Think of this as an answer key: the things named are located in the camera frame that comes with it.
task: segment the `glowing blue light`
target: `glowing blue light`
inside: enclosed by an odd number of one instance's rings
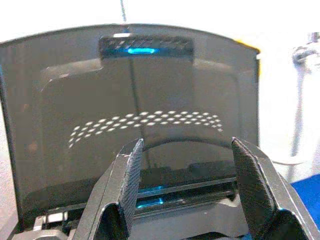
[[[151,207],[151,206],[156,206],[156,205],[161,205],[161,204],[164,204],[164,201],[162,200],[162,198],[158,198],[158,199],[144,201],[143,204],[140,204],[136,208],[141,209],[141,208]]]
[[[156,48],[129,48],[129,54],[154,54],[158,52]]]
[[[155,190],[161,190],[163,188],[164,188],[164,186],[154,186],[154,187],[150,187],[150,188],[139,189],[139,193],[152,192]]]

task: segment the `white dot pattern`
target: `white dot pattern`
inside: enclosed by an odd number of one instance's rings
[[[193,125],[204,126],[216,129],[219,133],[223,132],[223,125],[218,115],[211,115],[209,112],[198,111],[175,111],[171,110],[164,112],[157,110],[155,112],[143,111],[139,115],[128,113],[123,116],[113,116],[111,118],[102,118],[97,121],[85,122],[82,126],[77,125],[73,128],[68,140],[68,147],[72,148],[75,143],[84,138],[89,138],[94,135],[101,135],[103,133],[120,131],[139,127],[153,127],[159,125]]]

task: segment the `curved translucent cover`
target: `curved translucent cover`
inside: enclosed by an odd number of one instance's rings
[[[188,49],[164,40],[103,56],[101,39],[119,33],[187,39]],[[143,154],[140,191],[234,177],[231,136],[258,144],[257,53],[218,35],[157,25],[83,27],[1,44],[20,221],[27,227],[47,209],[86,202],[121,147],[140,137],[157,145]]]

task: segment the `blue surface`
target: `blue surface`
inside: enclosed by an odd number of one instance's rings
[[[320,174],[291,184],[320,229]],[[252,240],[250,234],[241,240]]]

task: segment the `white background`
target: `white background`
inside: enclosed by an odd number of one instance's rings
[[[124,5],[128,23],[204,30],[259,48],[260,146],[280,162],[291,161],[298,98],[297,72],[291,57],[294,47],[306,43],[307,32],[319,31],[319,8],[312,1],[125,0]],[[120,0],[0,1],[0,42],[65,28],[123,22]],[[312,83],[309,89],[311,96],[306,107],[317,109],[312,101],[316,98]],[[309,112],[309,118],[314,119],[315,111]],[[315,131],[312,124],[306,128]],[[6,239],[17,221],[17,213],[3,121],[0,137],[0,239]],[[310,164],[299,169],[276,167],[290,181],[315,173],[310,171]]]

